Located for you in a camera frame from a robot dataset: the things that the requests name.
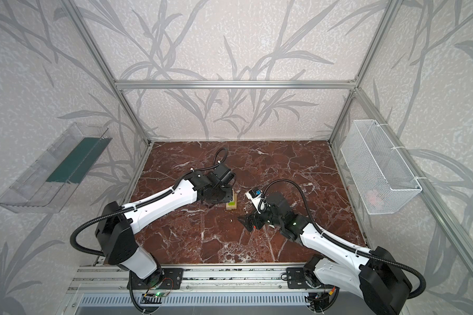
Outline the wood block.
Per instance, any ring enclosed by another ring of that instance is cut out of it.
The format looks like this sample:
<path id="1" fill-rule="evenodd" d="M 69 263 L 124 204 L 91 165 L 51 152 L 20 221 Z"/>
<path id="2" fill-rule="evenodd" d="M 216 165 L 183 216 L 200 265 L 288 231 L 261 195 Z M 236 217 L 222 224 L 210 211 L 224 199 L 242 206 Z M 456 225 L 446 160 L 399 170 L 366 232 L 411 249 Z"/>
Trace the wood block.
<path id="1" fill-rule="evenodd" d="M 237 209 L 237 193 L 235 191 L 232 192 L 232 198 L 226 203 L 225 208 L 230 211 Z"/>

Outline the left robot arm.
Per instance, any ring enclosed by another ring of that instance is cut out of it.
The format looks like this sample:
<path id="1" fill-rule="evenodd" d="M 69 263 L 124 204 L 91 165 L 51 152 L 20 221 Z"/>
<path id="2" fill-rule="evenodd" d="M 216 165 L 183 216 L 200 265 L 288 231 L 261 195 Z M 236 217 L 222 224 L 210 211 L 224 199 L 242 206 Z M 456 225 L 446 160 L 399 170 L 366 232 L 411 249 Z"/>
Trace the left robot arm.
<path id="1" fill-rule="evenodd" d="M 110 218 L 98 222 L 95 236 L 102 255 L 109 265 L 126 268 L 137 278 L 157 282 L 163 271 L 156 259 L 135 239 L 156 219 L 192 203 L 208 205 L 233 200 L 230 182 L 235 174 L 225 164 L 218 164 L 207 173 L 190 171 L 173 186 L 137 202 L 119 206 L 109 203 L 103 213 Z"/>

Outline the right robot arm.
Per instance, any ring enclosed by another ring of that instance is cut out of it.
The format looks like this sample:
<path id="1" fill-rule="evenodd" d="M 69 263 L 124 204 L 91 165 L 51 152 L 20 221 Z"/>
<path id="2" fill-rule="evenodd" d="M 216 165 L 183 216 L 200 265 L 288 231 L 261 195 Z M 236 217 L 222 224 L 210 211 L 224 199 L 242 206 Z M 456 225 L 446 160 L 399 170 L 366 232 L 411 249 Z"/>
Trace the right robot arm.
<path id="1" fill-rule="evenodd" d="M 372 251 L 352 244 L 297 214 L 285 197 L 274 192 L 265 197 L 254 188 L 246 193 L 255 209 L 239 217 L 252 232 L 265 225 L 278 228 L 289 241 L 312 249 L 316 254 L 303 267 L 306 283 L 313 289 L 326 285 L 362 298 L 375 314 L 399 314 L 412 291 L 403 271 L 383 248 Z"/>

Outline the left circuit board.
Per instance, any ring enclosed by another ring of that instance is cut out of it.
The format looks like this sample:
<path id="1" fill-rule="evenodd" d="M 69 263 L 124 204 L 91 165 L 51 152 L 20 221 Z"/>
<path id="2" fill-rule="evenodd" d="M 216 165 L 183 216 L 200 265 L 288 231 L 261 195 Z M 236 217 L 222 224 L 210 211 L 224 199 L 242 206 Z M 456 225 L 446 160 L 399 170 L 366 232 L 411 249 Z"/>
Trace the left circuit board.
<path id="1" fill-rule="evenodd" d="M 145 305 L 156 305 L 162 304 L 163 300 L 171 293 L 170 290 L 167 291 L 148 291 L 142 295 L 141 303 Z"/>

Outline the clear plastic bin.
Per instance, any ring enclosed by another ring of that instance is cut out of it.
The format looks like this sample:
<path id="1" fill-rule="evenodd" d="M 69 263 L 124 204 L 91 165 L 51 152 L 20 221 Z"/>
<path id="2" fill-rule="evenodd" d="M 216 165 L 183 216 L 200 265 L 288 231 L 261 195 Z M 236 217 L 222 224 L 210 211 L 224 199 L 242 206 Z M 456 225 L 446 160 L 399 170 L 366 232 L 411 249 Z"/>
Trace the clear plastic bin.
<path id="1" fill-rule="evenodd" d="M 58 213 L 112 140 L 108 127 L 73 123 L 0 195 L 13 213 Z"/>

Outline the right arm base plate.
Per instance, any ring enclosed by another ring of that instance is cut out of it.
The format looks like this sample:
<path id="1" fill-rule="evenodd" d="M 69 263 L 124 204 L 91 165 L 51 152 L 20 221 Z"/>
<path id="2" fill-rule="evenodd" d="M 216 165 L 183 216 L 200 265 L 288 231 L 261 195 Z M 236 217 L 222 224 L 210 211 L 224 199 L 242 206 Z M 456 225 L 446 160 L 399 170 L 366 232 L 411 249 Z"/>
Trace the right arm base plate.
<path id="1" fill-rule="evenodd" d="M 334 287 L 320 282 L 313 271 L 303 267 L 287 268 L 286 272 L 281 274 L 281 279 L 287 283 L 289 289 L 331 290 Z"/>

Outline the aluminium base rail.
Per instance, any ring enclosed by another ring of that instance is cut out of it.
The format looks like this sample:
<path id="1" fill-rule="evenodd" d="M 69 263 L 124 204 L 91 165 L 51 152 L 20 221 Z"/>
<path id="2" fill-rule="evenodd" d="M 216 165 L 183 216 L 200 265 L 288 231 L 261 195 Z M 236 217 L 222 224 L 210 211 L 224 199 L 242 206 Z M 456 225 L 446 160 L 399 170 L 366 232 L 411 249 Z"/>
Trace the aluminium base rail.
<path id="1" fill-rule="evenodd" d="M 249 264 L 190 264 L 163 265 L 165 268 L 183 268 L 179 290 L 173 293 L 225 292 L 286 292 L 317 291 L 289 289 L 281 274 L 289 267 L 303 267 L 298 263 Z M 68 293 L 126 293 L 129 274 L 116 266 L 84 266 L 76 272 Z"/>

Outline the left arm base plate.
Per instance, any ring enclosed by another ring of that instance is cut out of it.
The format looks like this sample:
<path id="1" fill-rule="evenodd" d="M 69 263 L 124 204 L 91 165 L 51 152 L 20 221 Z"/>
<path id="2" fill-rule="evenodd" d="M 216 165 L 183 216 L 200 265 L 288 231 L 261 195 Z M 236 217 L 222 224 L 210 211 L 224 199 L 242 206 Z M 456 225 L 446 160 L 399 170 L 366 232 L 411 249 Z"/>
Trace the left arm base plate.
<path id="1" fill-rule="evenodd" d="M 183 268 L 156 270 L 145 280 L 130 272 L 127 289 L 132 290 L 179 290 L 183 279 Z"/>

